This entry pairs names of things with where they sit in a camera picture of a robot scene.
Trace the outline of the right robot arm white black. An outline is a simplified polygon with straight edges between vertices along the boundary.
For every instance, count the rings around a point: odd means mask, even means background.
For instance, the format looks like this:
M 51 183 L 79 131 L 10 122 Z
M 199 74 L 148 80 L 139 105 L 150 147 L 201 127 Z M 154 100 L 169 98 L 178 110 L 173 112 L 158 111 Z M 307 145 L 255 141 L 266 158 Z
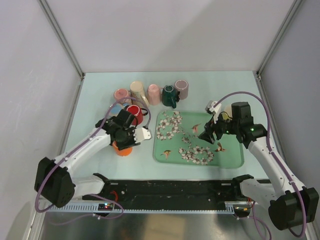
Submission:
M 248 102 L 231 104 L 231 118 L 222 117 L 222 105 L 210 101 L 205 110 L 212 117 L 204 125 L 201 140 L 214 144 L 223 135 L 234 135 L 239 143 L 258 160 L 270 180 L 268 187 L 249 174 L 233 178 L 231 194 L 238 201 L 250 198 L 264 207 L 273 225 L 286 230 L 315 220 L 319 194 L 307 188 L 289 169 L 275 147 L 271 145 L 268 131 L 255 124 Z

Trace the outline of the yellow mug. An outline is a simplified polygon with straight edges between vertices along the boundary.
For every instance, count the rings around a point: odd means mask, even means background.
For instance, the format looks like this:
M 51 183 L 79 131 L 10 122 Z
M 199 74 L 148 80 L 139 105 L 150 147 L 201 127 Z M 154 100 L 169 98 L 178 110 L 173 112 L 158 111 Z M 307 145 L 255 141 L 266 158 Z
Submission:
M 227 105 L 224 110 L 221 112 L 222 118 L 224 120 L 232 120 L 233 114 L 232 114 L 232 105 Z

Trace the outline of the red mug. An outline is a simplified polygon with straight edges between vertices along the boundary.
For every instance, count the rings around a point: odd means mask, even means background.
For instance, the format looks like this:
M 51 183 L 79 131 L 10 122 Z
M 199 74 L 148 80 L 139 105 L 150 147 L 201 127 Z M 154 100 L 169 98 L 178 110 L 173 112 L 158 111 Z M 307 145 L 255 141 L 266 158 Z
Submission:
M 129 113 L 135 116 L 132 121 L 132 125 L 139 125 L 143 122 L 144 116 L 148 115 L 148 111 L 146 108 L 140 107 L 138 105 L 129 105 L 125 108 Z

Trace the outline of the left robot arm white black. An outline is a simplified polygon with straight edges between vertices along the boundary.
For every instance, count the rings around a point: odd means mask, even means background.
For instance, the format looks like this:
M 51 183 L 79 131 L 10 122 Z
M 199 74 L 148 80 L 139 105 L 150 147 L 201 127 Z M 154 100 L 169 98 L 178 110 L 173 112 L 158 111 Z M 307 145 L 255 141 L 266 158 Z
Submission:
M 78 145 L 54 159 L 44 157 L 38 163 L 34 184 L 37 192 L 36 211 L 42 212 L 39 207 L 40 197 L 58 208 L 64 207 L 72 199 L 86 195 L 107 199 L 111 194 L 111 187 L 104 175 L 92 172 L 85 177 L 77 177 L 76 172 L 96 153 L 108 146 L 116 144 L 122 151 L 150 140 L 152 135 L 147 125 L 131 125 L 135 119 L 132 113 L 124 109 L 118 116 L 105 116 Z

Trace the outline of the orange mug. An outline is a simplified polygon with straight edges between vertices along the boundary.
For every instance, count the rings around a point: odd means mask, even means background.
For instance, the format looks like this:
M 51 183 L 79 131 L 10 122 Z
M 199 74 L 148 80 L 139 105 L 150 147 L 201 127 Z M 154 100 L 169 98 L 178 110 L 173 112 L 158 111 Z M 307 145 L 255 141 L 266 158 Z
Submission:
M 115 141 L 112 143 L 112 147 L 113 147 L 115 153 L 118 156 L 121 156 L 121 157 L 126 157 L 126 156 L 130 155 L 132 153 L 132 150 L 133 150 L 132 147 L 119 150 L 119 148 L 117 146 L 117 143 Z

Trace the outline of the cream floral mug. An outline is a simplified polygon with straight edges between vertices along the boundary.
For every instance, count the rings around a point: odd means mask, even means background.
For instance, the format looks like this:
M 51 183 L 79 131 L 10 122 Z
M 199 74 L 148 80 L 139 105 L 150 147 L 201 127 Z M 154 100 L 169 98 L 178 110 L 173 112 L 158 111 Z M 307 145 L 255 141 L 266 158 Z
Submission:
M 134 98 L 132 103 L 137 105 L 141 108 L 146 105 L 147 107 L 150 106 L 149 101 L 146 96 L 144 84 L 141 81 L 134 81 L 130 84 L 130 94 L 131 97 Z

